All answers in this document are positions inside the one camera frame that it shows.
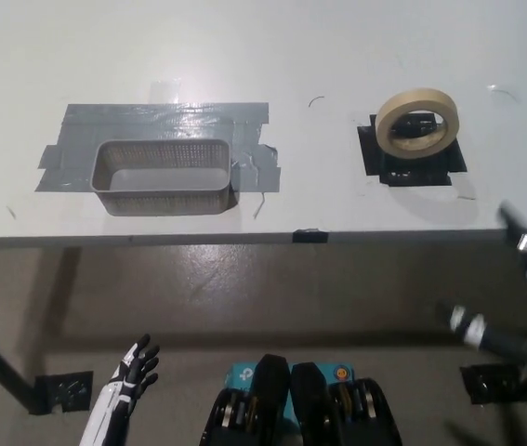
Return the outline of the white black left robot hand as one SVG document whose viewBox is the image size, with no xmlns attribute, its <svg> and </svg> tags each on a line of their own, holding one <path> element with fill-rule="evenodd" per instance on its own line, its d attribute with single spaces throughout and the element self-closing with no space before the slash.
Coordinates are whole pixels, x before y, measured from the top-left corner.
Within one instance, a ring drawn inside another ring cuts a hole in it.
<svg viewBox="0 0 527 446">
<path fill-rule="evenodd" d="M 81 446 L 125 445 L 132 413 L 146 389 L 158 380 L 153 370 L 160 347 L 145 334 L 126 352 L 101 389 L 89 415 Z"/>
</svg>

